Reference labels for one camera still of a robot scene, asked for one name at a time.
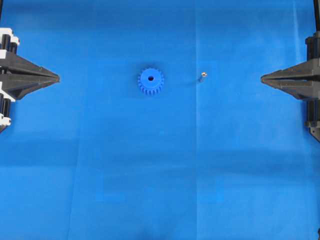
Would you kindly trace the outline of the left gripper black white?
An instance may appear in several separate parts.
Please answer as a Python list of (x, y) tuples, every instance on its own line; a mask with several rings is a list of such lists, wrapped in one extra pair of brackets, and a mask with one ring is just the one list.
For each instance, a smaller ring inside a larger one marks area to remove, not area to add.
[(16, 55), (20, 40), (11, 28), (0, 28), (0, 132), (12, 123), (11, 104), (25, 95), (60, 82), (60, 77)]

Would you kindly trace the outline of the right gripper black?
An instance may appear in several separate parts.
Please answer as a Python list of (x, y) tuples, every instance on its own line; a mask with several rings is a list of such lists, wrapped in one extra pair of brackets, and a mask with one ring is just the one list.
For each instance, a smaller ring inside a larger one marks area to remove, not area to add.
[(320, 141), (320, 31), (305, 39), (307, 61), (263, 75), (261, 82), (307, 101), (305, 126)]

